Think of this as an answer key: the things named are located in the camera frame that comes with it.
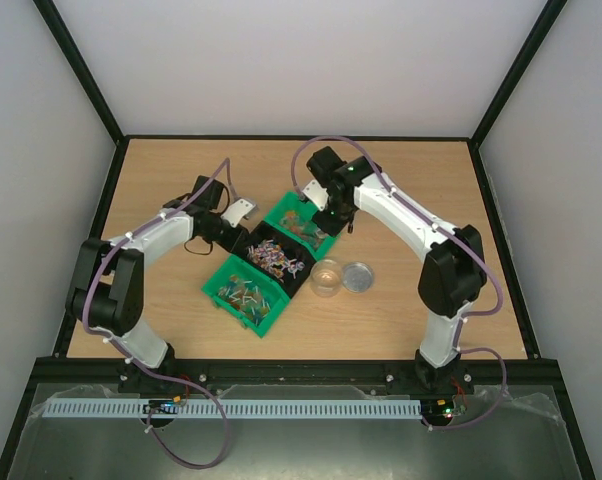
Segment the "black bin with lollipops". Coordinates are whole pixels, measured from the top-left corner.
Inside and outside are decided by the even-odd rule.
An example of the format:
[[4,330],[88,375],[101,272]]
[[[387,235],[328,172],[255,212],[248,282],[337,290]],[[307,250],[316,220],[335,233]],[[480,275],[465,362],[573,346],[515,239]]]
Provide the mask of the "black bin with lollipops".
[[309,279],[316,263],[305,246],[265,221],[242,237],[233,253],[272,279],[289,298]]

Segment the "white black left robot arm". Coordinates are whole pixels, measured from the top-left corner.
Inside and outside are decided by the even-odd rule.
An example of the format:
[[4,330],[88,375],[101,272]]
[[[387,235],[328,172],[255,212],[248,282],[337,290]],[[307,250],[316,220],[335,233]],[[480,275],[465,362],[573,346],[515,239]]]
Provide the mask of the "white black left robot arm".
[[83,242],[66,297],[66,312],[86,333],[113,344],[130,362],[156,370],[168,358],[170,345],[143,317],[145,270],[173,248],[194,238],[235,251],[248,230],[241,220],[257,205],[245,198],[223,212],[177,197],[138,229],[109,240]]

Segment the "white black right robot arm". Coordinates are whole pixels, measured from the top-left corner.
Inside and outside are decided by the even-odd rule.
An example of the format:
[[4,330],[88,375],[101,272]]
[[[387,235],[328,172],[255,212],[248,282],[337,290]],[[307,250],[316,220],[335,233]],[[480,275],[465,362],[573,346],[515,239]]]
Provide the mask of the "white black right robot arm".
[[425,336],[415,355],[415,373],[427,391],[441,390],[459,361],[462,317],[487,282],[478,230],[458,228],[413,202],[380,167],[359,157],[342,160],[325,147],[307,161],[314,179],[302,194],[317,212],[312,221],[336,236],[366,212],[406,243],[422,263],[418,294],[428,311]]

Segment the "clear plastic candy jar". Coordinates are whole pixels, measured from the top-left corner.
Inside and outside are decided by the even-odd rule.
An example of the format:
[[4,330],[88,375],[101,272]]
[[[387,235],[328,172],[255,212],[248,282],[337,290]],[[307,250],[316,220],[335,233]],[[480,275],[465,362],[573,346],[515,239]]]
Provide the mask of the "clear plastic candy jar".
[[324,258],[315,263],[309,277],[310,288],[322,298],[335,296],[342,287],[342,267],[332,258]]

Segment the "silver metal jar lid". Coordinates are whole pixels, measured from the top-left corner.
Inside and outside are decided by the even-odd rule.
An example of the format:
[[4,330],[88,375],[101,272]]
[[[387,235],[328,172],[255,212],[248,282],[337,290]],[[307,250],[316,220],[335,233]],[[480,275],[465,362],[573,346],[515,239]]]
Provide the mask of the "silver metal jar lid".
[[366,292],[374,284],[374,272],[363,262],[350,262],[342,269],[342,284],[352,293]]

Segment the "left controller circuit board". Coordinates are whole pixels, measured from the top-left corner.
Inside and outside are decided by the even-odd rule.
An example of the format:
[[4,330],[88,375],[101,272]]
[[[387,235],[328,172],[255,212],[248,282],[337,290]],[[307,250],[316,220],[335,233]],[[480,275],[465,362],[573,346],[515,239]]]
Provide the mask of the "left controller circuit board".
[[141,407],[141,414],[147,416],[153,412],[154,415],[179,415],[185,412],[189,400],[187,396],[147,399]]

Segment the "controller circuit board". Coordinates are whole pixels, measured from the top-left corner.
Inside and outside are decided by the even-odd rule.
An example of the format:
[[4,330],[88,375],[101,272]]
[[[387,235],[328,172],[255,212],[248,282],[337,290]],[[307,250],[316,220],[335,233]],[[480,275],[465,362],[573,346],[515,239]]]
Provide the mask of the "controller circuit board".
[[153,412],[154,415],[179,415],[185,412],[189,400],[187,396],[147,399],[141,407],[141,414],[147,416]]
[[424,408],[424,413],[435,417],[452,418],[463,415],[467,409],[467,397],[457,394],[450,398],[441,398],[430,401],[428,406]]

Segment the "right controller circuit board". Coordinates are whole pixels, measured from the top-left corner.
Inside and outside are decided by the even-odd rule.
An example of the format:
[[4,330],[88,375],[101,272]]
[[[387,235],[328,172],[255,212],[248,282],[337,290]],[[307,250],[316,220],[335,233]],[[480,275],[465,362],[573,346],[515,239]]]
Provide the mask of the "right controller circuit board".
[[424,413],[435,417],[452,418],[463,415],[467,409],[467,397],[457,394],[450,398],[441,398],[430,401],[428,406],[424,408]]

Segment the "black aluminium frame rail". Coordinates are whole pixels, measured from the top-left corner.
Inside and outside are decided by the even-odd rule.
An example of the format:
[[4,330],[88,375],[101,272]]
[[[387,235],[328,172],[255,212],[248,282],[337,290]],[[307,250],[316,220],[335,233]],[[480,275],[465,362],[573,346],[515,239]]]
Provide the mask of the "black aluminium frame rail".
[[[550,386],[565,389],[555,360],[507,360],[502,371],[496,360],[464,359],[434,380],[424,381],[412,360],[307,361],[307,360],[203,360],[177,359],[169,362],[168,373],[187,376],[211,390],[234,385],[355,386],[365,391],[378,388],[390,395],[451,394],[459,384],[470,393],[479,385],[509,387]],[[125,392],[150,395],[161,391],[156,380],[136,367],[113,358],[80,359],[43,357],[35,361],[30,386],[37,383],[105,383],[120,386]]]

